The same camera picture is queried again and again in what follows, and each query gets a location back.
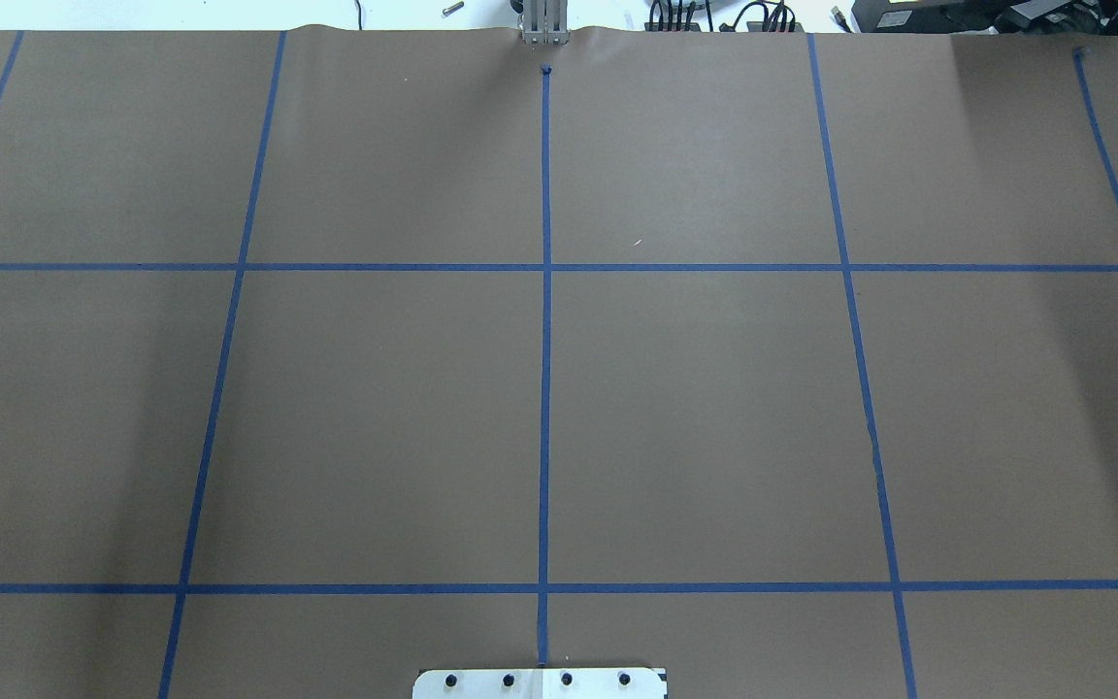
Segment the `metal bracket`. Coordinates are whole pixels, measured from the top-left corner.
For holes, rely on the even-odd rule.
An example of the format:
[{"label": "metal bracket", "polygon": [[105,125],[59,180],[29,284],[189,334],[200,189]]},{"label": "metal bracket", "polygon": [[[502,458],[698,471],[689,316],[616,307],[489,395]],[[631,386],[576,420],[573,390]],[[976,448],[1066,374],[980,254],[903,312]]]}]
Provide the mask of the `metal bracket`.
[{"label": "metal bracket", "polygon": [[666,699],[661,668],[427,671],[413,699]]},{"label": "metal bracket", "polygon": [[568,44],[568,0],[524,0],[520,39],[524,44]]}]

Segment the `cable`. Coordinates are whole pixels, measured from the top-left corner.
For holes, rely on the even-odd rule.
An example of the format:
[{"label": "cable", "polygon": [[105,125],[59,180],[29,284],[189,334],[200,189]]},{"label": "cable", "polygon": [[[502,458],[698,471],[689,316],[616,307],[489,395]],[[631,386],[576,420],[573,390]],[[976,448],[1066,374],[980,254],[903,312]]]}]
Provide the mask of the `cable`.
[{"label": "cable", "polygon": [[842,10],[840,10],[839,6],[831,8],[831,18],[835,20],[835,23],[837,23],[840,28],[843,29],[843,31],[852,34],[852,27],[849,26],[849,20],[843,16],[843,12]]},{"label": "cable", "polygon": [[[784,0],[779,0],[779,9],[783,10],[779,18],[779,31],[794,32],[796,31],[796,12],[788,6],[784,4]],[[788,28],[784,28],[784,22],[788,23]]]},{"label": "cable", "polygon": [[779,0],[776,11],[770,12],[770,22],[761,27],[762,31],[784,31],[784,22],[788,21],[788,6]]},{"label": "cable", "polygon": [[719,30],[736,31],[736,27],[740,26],[740,19],[743,18],[745,13],[749,12],[749,8],[754,8],[754,6],[761,8],[761,22],[762,26],[765,26],[765,23],[770,21],[770,4],[774,3],[764,3],[761,0],[754,0],[752,3],[746,4],[745,8],[740,8],[740,15],[737,15],[736,21],[732,21],[731,23],[723,22],[723,26],[719,27]]}]

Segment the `metal plate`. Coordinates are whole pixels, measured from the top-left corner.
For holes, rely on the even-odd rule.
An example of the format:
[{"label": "metal plate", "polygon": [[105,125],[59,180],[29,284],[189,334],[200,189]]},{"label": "metal plate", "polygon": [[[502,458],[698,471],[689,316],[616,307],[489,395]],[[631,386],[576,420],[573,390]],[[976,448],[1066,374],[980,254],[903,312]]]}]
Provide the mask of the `metal plate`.
[{"label": "metal plate", "polygon": [[413,699],[665,699],[666,671],[656,668],[547,668],[426,671]]}]

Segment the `grid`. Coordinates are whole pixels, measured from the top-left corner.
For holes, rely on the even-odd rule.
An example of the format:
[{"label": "grid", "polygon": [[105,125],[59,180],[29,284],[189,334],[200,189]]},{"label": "grid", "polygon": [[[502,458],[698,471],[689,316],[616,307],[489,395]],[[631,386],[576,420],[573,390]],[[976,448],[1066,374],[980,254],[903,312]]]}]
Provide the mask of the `grid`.
[{"label": "grid", "polygon": [[[17,62],[21,44],[26,39],[23,32],[18,32],[11,45],[10,54],[0,77],[0,101],[8,88],[12,66]],[[550,65],[541,65],[541,264],[395,264],[395,262],[250,262],[249,244],[254,233],[254,216],[256,216],[258,193],[262,189],[262,173],[267,164],[267,149],[271,138],[271,123],[274,119],[276,93],[281,74],[287,32],[280,32],[276,41],[274,72],[272,72],[269,92],[266,98],[265,116],[262,121],[262,135],[258,141],[256,164],[254,164],[253,185],[249,189],[248,207],[245,212],[243,236],[239,242],[239,257],[236,262],[0,262],[1,273],[12,271],[222,271],[234,273],[229,306],[227,306],[226,323],[222,332],[220,355],[217,361],[217,376],[214,378],[214,393],[209,402],[208,423],[205,428],[205,440],[201,459],[196,474],[195,495],[192,497],[189,526],[183,544],[180,575],[173,585],[116,585],[116,584],[0,584],[0,594],[151,594],[151,596],[173,597],[173,616],[170,623],[167,653],[163,671],[159,683],[159,696],[169,695],[174,659],[181,640],[183,607],[189,596],[305,596],[305,594],[360,594],[360,596],[437,596],[438,594],[519,594],[537,598],[537,654],[538,663],[550,661],[548,648],[549,637],[549,597],[551,594],[702,594],[702,593],[889,593],[892,596],[898,643],[900,643],[901,670],[903,671],[907,695],[918,696],[913,673],[913,651],[909,642],[909,617],[906,614],[904,593],[972,593],[972,592],[1090,592],[1118,589],[1118,578],[1087,579],[966,579],[966,580],[926,580],[901,578],[900,564],[897,561],[896,539],[892,528],[891,504],[889,504],[887,475],[883,472],[883,457],[879,448],[879,428],[874,416],[874,399],[871,390],[871,376],[865,362],[862,324],[856,303],[856,274],[872,273],[946,273],[946,274],[1087,274],[1115,273],[1118,264],[865,264],[852,262],[849,254],[846,236],[844,236],[842,204],[837,177],[835,177],[835,157],[831,145],[827,124],[824,92],[822,92],[819,54],[813,36],[807,37],[808,63],[813,77],[813,97],[816,102],[817,129],[821,133],[822,153],[825,159],[825,172],[830,193],[831,212],[834,217],[835,243],[839,247],[837,264],[560,264],[551,256],[551,200],[550,200],[550,107],[551,79],[562,79],[561,70],[552,70]],[[1073,55],[1073,68],[1078,76],[1079,88],[1083,100],[1088,122],[1092,132],[1092,144],[1099,152],[1101,164],[1106,169],[1107,181],[1118,209],[1118,179],[1103,141],[1099,119],[1092,103],[1090,85],[1084,70],[1084,54]],[[275,271],[307,271],[307,273],[357,273],[357,271],[373,271],[373,273],[532,273],[541,276],[541,405],[540,435],[538,445],[538,561],[537,583],[533,584],[311,584],[311,585],[203,585],[192,584],[192,557],[195,557],[198,530],[205,498],[206,482],[210,471],[210,461],[217,437],[218,413],[222,403],[226,384],[227,365],[231,355],[237,311],[239,310],[240,291],[243,291],[248,273],[275,273]],[[569,273],[837,273],[842,275],[844,300],[847,305],[849,330],[856,358],[858,384],[862,408],[864,409],[865,428],[869,431],[872,465],[874,473],[875,497],[878,497],[879,518],[887,554],[888,580],[882,583],[653,583],[653,584],[569,584],[551,583],[549,572],[550,551],[550,388],[551,388],[551,324],[553,324],[553,275]]]}]

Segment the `black cord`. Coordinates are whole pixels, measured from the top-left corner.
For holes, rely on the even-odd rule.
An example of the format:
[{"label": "black cord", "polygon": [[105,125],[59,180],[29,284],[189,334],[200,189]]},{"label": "black cord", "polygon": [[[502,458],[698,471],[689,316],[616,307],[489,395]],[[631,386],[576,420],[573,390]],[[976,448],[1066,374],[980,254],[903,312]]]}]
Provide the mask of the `black cord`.
[{"label": "black cord", "polygon": [[796,31],[796,12],[784,0],[779,0],[779,8],[776,8],[776,13],[779,15],[779,18],[777,22],[775,19],[771,19],[770,31]]},{"label": "black cord", "polygon": [[843,12],[840,11],[839,4],[831,8],[831,18],[835,20],[835,25],[842,28],[844,32],[852,34],[852,27],[849,26],[849,20],[843,16]]},{"label": "black cord", "polygon": [[770,21],[770,4],[773,3],[764,3],[761,0],[754,0],[752,3],[746,4],[745,8],[740,8],[740,15],[737,15],[736,21],[732,21],[730,25],[732,31],[736,31],[736,27],[740,26],[740,19],[743,18],[745,13],[749,12],[749,8],[754,8],[754,6],[761,8],[761,22],[762,28],[765,28],[767,22]]}]

